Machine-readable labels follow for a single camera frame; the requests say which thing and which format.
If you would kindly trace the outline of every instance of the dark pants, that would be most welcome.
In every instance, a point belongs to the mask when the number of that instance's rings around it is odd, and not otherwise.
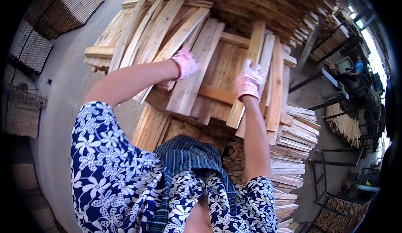
[[[352,80],[353,82],[356,82],[356,76],[349,75],[348,72],[338,74],[334,77],[334,79],[341,81],[341,82],[343,80]]]

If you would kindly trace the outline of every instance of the glove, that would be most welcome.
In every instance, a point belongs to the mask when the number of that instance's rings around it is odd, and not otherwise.
[[[237,98],[242,101],[244,95],[251,95],[260,100],[258,89],[265,83],[265,75],[259,64],[250,67],[251,59],[245,59],[242,72],[236,77]]]
[[[201,64],[197,63],[193,56],[188,44],[185,44],[176,55],[170,58],[176,62],[179,69],[179,76],[175,80],[185,79],[201,68]]]

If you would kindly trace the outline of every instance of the person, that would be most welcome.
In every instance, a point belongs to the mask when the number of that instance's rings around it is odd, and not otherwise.
[[[188,46],[173,58],[116,70],[86,95],[72,130],[73,207],[83,232],[276,232],[270,150],[259,65],[236,78],[244,103],[245,188],[233,184],[213,145],[178,135],[155,149],[131,145],[113,107],[148,86],[200,68]]]
[[[362,55],[357,56],[357,62],[354,65],[354,67],[348,67],[346,68],[346,72],[340,73],[336,75],[334,78],[338,81],[343,81],[343,80],[352,80],[353,82],[356,81],[356,79],[360,76],[360,74],[363,71],[364,65],[362,61]]]

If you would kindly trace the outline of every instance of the blue and white floral shirt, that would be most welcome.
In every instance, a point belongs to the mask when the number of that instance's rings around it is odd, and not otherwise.
[[[89,102],[72,131],[73,206],[83,232],[149,232],[165,187],[158,157],[129,142],[111,106]],[[256,177],[236,185],[237,211],[230,211],[225,186],[215,171],[182,171],[172,179],[166,233],[181,233],[191,209],[209,198],[214,232],[276,232],[272,182]]]

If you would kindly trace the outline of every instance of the plaid scarf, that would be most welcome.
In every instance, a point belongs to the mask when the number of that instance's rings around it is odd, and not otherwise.
[[[162,204],[153,215],[151,232],[162,233],[168,223],[169,191],[173,177],[184,170],[215,170],[226,188],[229,207],[236,210],[237,193],[232,180],[222,168],[221,157],[212,144],[194,140],[187,135],[178,135],[153,151],[164,167],[165,189]]]

